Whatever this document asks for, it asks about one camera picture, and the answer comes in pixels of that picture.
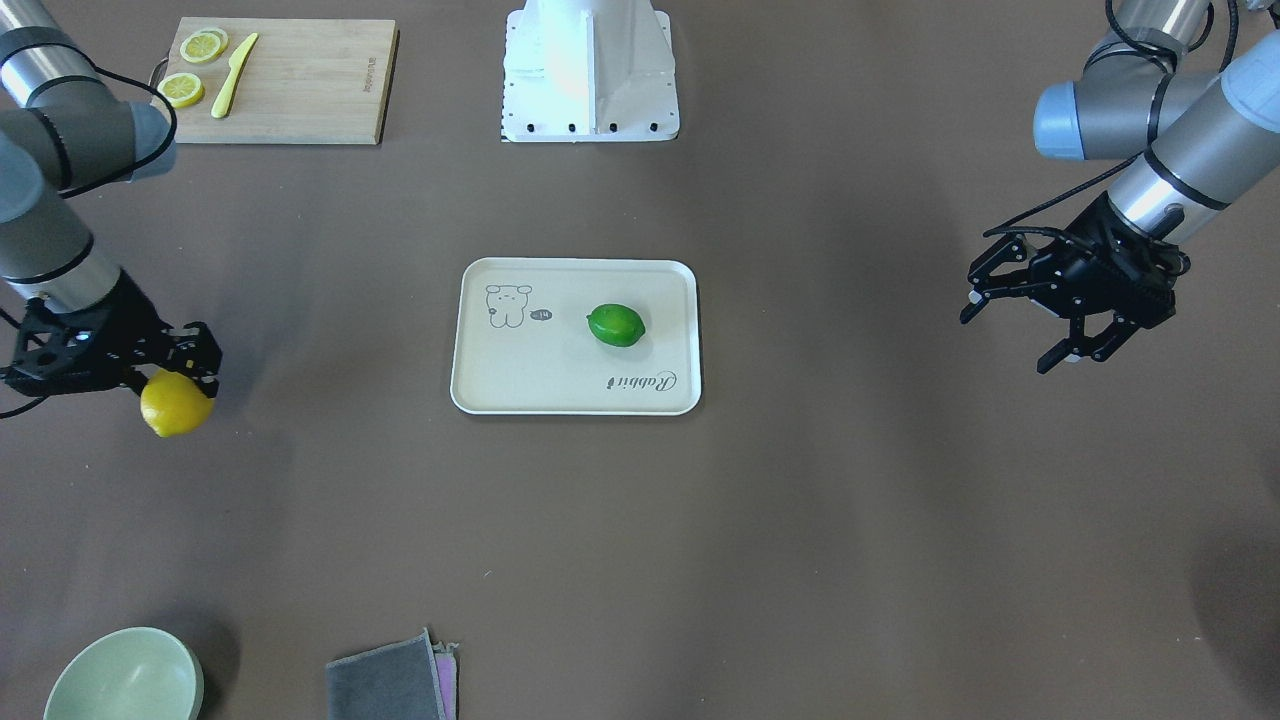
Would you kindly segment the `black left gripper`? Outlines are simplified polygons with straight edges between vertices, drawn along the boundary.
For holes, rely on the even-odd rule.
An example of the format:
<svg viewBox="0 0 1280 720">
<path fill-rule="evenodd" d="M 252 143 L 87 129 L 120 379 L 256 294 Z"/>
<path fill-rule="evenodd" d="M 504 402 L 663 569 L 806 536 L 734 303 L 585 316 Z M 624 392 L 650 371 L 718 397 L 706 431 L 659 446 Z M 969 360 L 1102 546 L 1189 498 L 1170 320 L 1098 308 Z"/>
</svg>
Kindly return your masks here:
<svg viewBox="0 0 1280 720">
<path fill-rule="evenodd" d="M 1105 363 L 1142 329 L 1176 313 L 1174 286 L 1190 259 L 1157 234 L 1130 227 L 1106 193 L 1036 254 L 1024 234 L 1002 234 L 966 274 L 968 304 L 960 323 L 972 322 L 992 300 L 1030 299 L 1068 322 L 1068 334 L 1036 361 L 1050 373 L 1061 363 Z M 1087 322 L 1108 316 L 1098 334 Z"/>
</svg>

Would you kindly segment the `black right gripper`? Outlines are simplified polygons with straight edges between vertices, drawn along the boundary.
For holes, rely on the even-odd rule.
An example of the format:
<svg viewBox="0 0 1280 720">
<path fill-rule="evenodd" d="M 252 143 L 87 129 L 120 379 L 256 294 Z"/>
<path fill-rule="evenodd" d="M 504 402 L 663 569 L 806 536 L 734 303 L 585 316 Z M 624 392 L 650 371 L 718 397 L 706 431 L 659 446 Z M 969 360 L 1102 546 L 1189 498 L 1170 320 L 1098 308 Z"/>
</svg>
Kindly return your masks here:
<svg viewBox="0 0 1280 720">
<path fill-rule="evenodd" d="M 28 397 L 116 387 L 141 392 L 147 383 L 143 365 L 178 373 L 207 397 L 220 389 L 221 350 L 209 327 L 166 324 L 123 273 L 101 301 L 74 313 L 55 313 L 42 299 L 28 300 L 3 383 Z"/>
</svg>

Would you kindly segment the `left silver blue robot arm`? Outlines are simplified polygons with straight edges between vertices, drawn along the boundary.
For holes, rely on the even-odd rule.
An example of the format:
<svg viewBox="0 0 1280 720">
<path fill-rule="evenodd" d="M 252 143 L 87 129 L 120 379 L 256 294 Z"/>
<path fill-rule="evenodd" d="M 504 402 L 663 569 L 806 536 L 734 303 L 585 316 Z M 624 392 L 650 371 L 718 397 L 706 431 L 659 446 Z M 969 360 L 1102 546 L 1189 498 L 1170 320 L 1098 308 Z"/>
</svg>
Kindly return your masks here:
<svg viewBox="0 0 1280 720">
<path fill-rule="evenodd" d="M 1030 300 L 1068 322 L 1037 363 L 1102 363 L 1176 311 L 1183 245 L 1277 168 L 1279 33 L 1236 54 L 1239 8 L 1215 73 L 1184 73 L 1213 23 L 1208 1 L 1108 1 L 1107 35 L 1073 82 L 1036 105 L 1046 158 L 1110 160 L 1106 191 L 1064 228 L 1024 211 L 987 231 L 966 274 L 969 323 L 997 299 Z"/>
</svg>

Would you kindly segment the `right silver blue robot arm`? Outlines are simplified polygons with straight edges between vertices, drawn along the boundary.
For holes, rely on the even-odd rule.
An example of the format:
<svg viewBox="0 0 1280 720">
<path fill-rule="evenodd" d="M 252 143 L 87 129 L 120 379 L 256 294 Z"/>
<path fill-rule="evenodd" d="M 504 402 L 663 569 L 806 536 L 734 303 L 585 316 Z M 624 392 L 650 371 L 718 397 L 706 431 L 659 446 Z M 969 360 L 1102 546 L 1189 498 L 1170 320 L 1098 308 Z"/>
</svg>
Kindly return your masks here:
<svg viewBox="0 0 1280 720">
<path fill-rule="evenodd" d="M 1 269 L 26 302 L 3 383 L 31 398 L 141 393 L 155 366 L 215 397 L 221 350 L 209 327 L 164 322 L 69 204 L 169 172 L 174 106 L 159 91 L 147 102 L 118 99 L 113 73 L 40 1 L 5 1 L 1 26 L 3 90 L 14 102 L 3 113 Z"/>
</svg>

